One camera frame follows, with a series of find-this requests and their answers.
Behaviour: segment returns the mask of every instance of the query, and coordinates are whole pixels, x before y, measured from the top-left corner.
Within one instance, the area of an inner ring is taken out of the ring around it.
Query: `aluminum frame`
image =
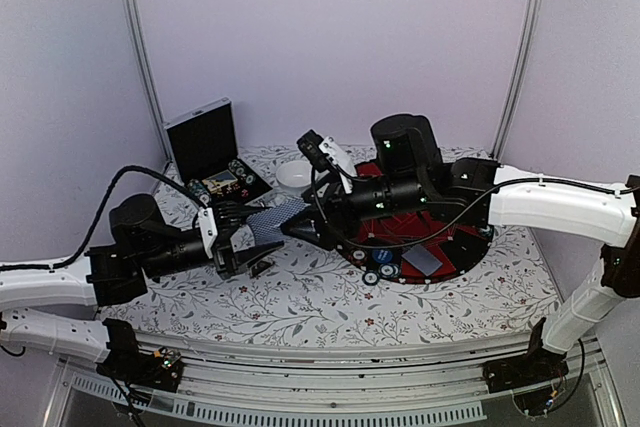
[[[169,138],[167,137],[167,133],[163,127],[164,117],[162,109],[160,108],[158,92],[156,91],[153,75],[151,73],[151,63],[149,61],[149,56],[147,55],[147,48],[142,34],[138,1],[122,0],[122,3],[124,4],[129,33],[131,34],[131,41],[133,43],[136,56],[136,63],[138,64],[140,77],[147,97],[147,104],[149,106],[149,113],[153,121],[154,130],[158,137],[158,141],[160,142],[160,147],[164,153],[165,160],[169,161],[171,159]]]
[[[511,396],[514,391],[489,394],[481,375],[482,364],[522,352],[526,348],[524,339],[526,334],[406,346],[398,349],[399,355],[395,356],[393,347],[360,349],[361,355],[356,349],[337,348],[324,352],[315,361],[309,359],[323,349],[309,349],[313,355],[302,357],[304,349],[298,348],[203,343],[207,352],[183,350],[185,371],[179,392],[154,392],[149,410],[215,425],[235,425],[231,420],[220,423],[220,417],[215,421],[210,417],[215,411],[283,419],[282,425],[286,424],[285,417],[289,418],[289,425],[295,425],[291,419],[297,418],[313,420],[309,425],[322,425],[325,420],[324,425],[330,425],[330,419],[335,422],[336,418],[351,419],[356,426],[360,425],[359,419],[387,416],[411,421],[415,415],[451,412]],[[154,349],[156,342],[167,340],[171,343],[179,339],[146,335],[141,346]],[[603,425],[624,427],[610,373],[593,336],[585,338],[585,350],[584,380],[593,385]],[[373,356],[379,355],[386,358],[372,362]],[[578,374],[580,360],[581,352],[576,347],[568,355],[570,378]],[[108,380],[98,376],[88,362],[70,360],[61,382],[66,382],[60,390],[65,398],[70,385],[106,400],[122,401]],[[517,389],[515,393],[544,385],[548,383]],[[55,426],[48,423],[44,427]]]
[[[154,123],[156,134],[158,135],[159,142],[162,146],[167,161],[169,161],[171,158],[170,144],[166,132],[163,128],[165,120],[162,114],[162,109],[160,107],[160,101],[151,71],[151,64],[147,55],[144,36],[142,34],[138,1],[122,1],[127,16],[129,31],[132,37],[136,60],[148,100],[150,114]],[[513,119],[522,88],[522,82],[526,71],[529,52],[531,50],[531,44],[533,42],[533,35],[541,3],[542,0],[527,0],[525,21],[520,36],[516,62],[513,73],[511,75],[505,105],[498,123],[498,130],[496,132],[493,147],[491,149],[491,156],[497,160],[501,160],[504,155],[509,132],[513,124]]]
[[[69,402],[72,389],[71,381],[73,380],[73,370],[68,368],[66,357],[58,359],[54,378],[56,380],[44,413],[42,427],[59,427],[62,424],[62,417]]]
[[[522,82],[527,68],[529,52],[531,51],[531,44],[533,43],[533,35],[538,21],[538,11],[540,10],[541,3],[542,0],[527,0],[527,10],[524,25],[522,26],[522,35],[518,46],[516,63],[511,75],[511,82],[509,83],[509,90],[502,110],[502,116],[500,117],[498,132],[496,133],[493,148],[491,149],[491,157],[496,160],[502,160],[504,156],[509,132],[513,124],[518,99],[520,97],[520,91],[522,90]]]

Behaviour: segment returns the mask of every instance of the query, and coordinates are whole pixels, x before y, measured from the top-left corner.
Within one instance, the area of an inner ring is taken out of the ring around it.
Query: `wire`
[[[578,343],[580,344],[580,351],[582,352],[582,359],[580,361],[580,373],[578,374],[578,380],[576,381],[576,385],[573,386],[573,389],[564,398],[564,400],[562,402],[560,402],[559,404],[554,404],[549,409],[549,412],[555,412],[558,409],[560,409],[563,406],[565,406],[567,404],[567,402],[569,402],[569,400],[571,400],[571,397],[574,396],[574,394],[578,390],[578,387],[580,387],[580,382],[582,381],[582,376],[584,375],[584,364],[585,364],[585,361],[586,361],[586,353],[584,351],[584,343],[582,342],[582,339],[578,339]]]
[[[96,213],[95,213],[95,215],[93,217],[93,221],[91,222],[91,225],[89,226],[89,230],[87,231],[87,234],[85,235],[84,240],[82,241],[82,243],[80,244],[78,249],[74,252],[74,254],[71,257],[69,257],[68,259],[65,259],[65,260],[63,260],[61,262],[56,262],[56,263],[51,264],[51,265],[48,265],[48,264],[10,264],[10,265],[0,265],[0,272],[6,272],[6,271],[9,271],[9,270],[55,270],[55,269],[62,269],[64,267],[68,267],[69,265],[73,264],[76,260],[78,260],[80,258],[80,256],[82,254],[84,254],[84,251],[87,248],[87,245],[89,245],[89,241],[91,240],[91,237],[93,236],[93,233],[96,230],[96,227],[98,226],[98,222],[100,221],[100,218],[102,217],[104,209],[107,206],[107,202],[109,201],[109,198],[111,197],[111,194],[113,193],[113,190],[115,189],[116,185],[118,184],[118,181],[127,172],[138,172],[140,174],[145,174],[145,175],[148,175],[150,177],[153,177],[154,179],[159,180],[160,182],[163,182],[163,183],[167,184],[169,187],[172,187],[173,189],[177,190],[182,195],[184,195],[185,197],[187,197],[190,200],[192,200],[198,207],[206,208],[206,205],[204,204],[204,202],[202,202],[198,198],[197,195],[195,195],[192,192],[189,192],[189,190],[187,190],[184,186],[182,186],[182,185],[178,184],[177,182],[171,180],[170,178],[160,174],[159,172],[156,172],[155,170],[151,170],[151,169],[148,169],[146,167],[139,166],[139,165],[127,165],[125,167],[122,167],[116,173],[116,175],[113,176],[113,179],[111,179],[111,183],[107,187],[107,190],[104,193],[104,196],[102,197],[102,201],[100,202],[100,206],[98,207],[98,210],[96,211]]]
[[[140,418],[140,414],[138,413],[135,406],[133,405],[133,401],[131,400],[131,394],[128,394],[127,392],[125,392],[122,386],[118,383],[118,381],[112,375],[109,375],[109,378],[111,379],[111,382],[113,382],[115,386],[118,388],[118,390],[120,391],[124,399],[127,401],[127,405],[129,407],[129,417],[131,418],[133,423],[136,424],[137,427],[145,427],[144,422]]]
[[[0,345],[0,349],[2,349],[5,354],[10,355],[11,357],[22,357],[25,354],[25,352],[27,351],[26,348],[22,347],[22,350],[16,354],[15,352],[11,352],[4,345]]]
[[[334,235],[336,235],[336,237],[341,240],[342,242],[344,242],[345,244],[348,244],[352,247],[358,248],[358,249],[363,249],[363,250],[378,250],[380,249],[380,246],[371,246],[371,245],[365,245],[365,244],[360,244],[358,242],[354,242],[353,240],[347,239],[338,229],[336,229],[334,226],[332,226],[329,221],[327,220],[327,215],[324,212],[324,209],[322,208],[322,205],[320,204],[320,200],[318,199],[318,190],[317,187],[315,185],[315,176],[316,171],[315,168],[312,166],[311,167],[311,190],[313,192],[313,197],[315,200],[315,204],[317,209],[320,211],[320,215],[322,216],[322,220],[324,220],[325,224],[327,224],[327,227],[334,233]],[[566,180],[566,179],[555,179],[555,178],[543,178],[542,180],[544,183],[548,183],[548,184],[562,184],[562,185],[569,185],[572,187],[578,187],[581,189],[585,189],[585,190],[591,190],[594,192],[599,192],[602,194],[607,194],[607,195],[627,195],[627,194],[631,194],[634,193],[638,190],[640,190],[640,187],[633,187],[630,189],[625,189],[625,190],[620,190],[620,191],[615,191],[615,190],[611,190],[611,189],[606,189],[604,187],[598,187],[596,185],[590,185],[590,184],[585,184],[582,182],[577,182],[574,180]],[[516,184],[530,184],[530,183],[540,183],[540,178],[537,177],[530,177],[530,178],[522,178],[522,179],[511,179],[511,180],[505,180],[504,182],[500,182],[499,184],[494,185],[493,187],[491,187],[490,189],[485,190],[482,194],[480,194],[473,202],[471,202],[467,207],[465,207],[462,212],[460,212],[456,217],[453,218],[453,220],[451,220],[448,224],[446,224],[444,227],[442,227],[441,229],[439,229],[437,232],[427,235],[426,237],[422,237],[419,239],[415,239],[409,242],[403,242],[400,244],[392,244],[392,247],[412,247],[414,245],[418,245],[421,244],[423,242],[427,242],[431,239],[434,239],[436,237],[438,237],[439,235],[443,234],[444,232],[446,232],[447,230],[449,230],[451,227],[453,227],[462,217],[464,217],[471,209],[473,209],[478,203],[480,203],[482,200],[484,200],[486,197],[488,197],[489,195],[499,191],[501,188],[503,187],[508,187],[510,185],[516,185]]]
[[[354,182],[368,182],[369,179],[373,178],[372,175],[368,176],[368,177],[357,177],[357,176],[353,176],[351,174],[349,174],[346,170],[344,170],[342,167],[340,167],[338,164],[330,164],[331,167],[333,167],[335,170],[338,171],[338,173],[344,175],[347,179],[352,180]]]

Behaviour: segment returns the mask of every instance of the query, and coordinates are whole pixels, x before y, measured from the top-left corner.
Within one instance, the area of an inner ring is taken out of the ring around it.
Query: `white table surface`
[[[357,162],[372,147],[349,147]],[[443,149],[445,161],[485,156]],[[240,157],[275,186],[280,163],[300,154],[293,147],[241,149]],[[277,205],[288,196],[267,194]],[[166,186],[156,199],[168,223],[186,228],[195,215],[189,200]],[[243,230],[238,244],[251,242]],[[222,281],[212,268],[149,281],[147,295],[103,309],[144,332],[211,342],[275,346],[358,347],[452,342],[518,333],[558,307],[557,292],[533,237],[523,227],[498,228],[484,260],[463,277],[434,285],[362,283],[361,271],[335,252],[292,239],[270,256],[276,265],[256,279]]]

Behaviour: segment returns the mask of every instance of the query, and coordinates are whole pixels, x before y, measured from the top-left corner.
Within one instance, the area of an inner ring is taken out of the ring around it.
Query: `purple wall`
[[[370,143],[398,111],[431,117],[448,146],[490,148],[526,0],[139,0],[171,119],[217,98],[242,145],[309,128]]]
[[[625,181],[640,173],[638,0],[544,0],[505,161],[548,174]],[[598,255],[595,242],[539,232],[564,293]],[[640,303],[598,328],[628,425],[640,425]]]
[[[163,163],[122,2],[0,0],[0,12],[0,260],[69,255],[119,167]],[[124,184],[119,199],[151,185]],[[107,241],[103,222],[95,242]],[[0,352],[2,427],[42,422],[53,365]]]

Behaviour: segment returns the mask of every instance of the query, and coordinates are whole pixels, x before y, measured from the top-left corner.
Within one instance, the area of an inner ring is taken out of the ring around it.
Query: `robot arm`
[[[321,210],[317,215],[312,205],[307,212],[320,224],[316,245],[340,248],[351,243],[361,249],[366,246],[349,239],[362,221],[420,211],[445,223],[478,228],[521,225],[605,244],[602,257],[571,298],[534,327],[528,351],[485,365],[491,392],[565,375],[566,353],[575,342],[625,298],[640,297],[640,177],[631,176],[626,185],[588,184],[484,159],[463,158],[447,164],[423,116],[388,117],[377,122],[371,134],[382,173],[374,178],[345,176],[348,164],[335,153],[325,156],[319,148],[321,137],[313,131],[298,141],[316,170],[332,171],[323,181],[331,182],[332,175],[334,179],[340,175],[342,184],[344,177],[351,180],[349,191],[334,182],[321,198],[314,195],[317,189],[305,193],[308,202],[313,200]]]
[[[126,303],[147,292],[145,277],[157,280],[202,265],[215,265],[223,278],[234,275],[282,245],[233,250],[231,235],[260,210],[231,203],[201,208],[198,227],[181,231],[166,225],[150,195],[128,198],[109,215],[114,244],[91,248],[63,268],[65,259],[0,266],[0,343],[81,357],[95,362],[103,375],[175,391],[182,372],[179,353],[141,353],[127,322],[73,320],[32,308]]]

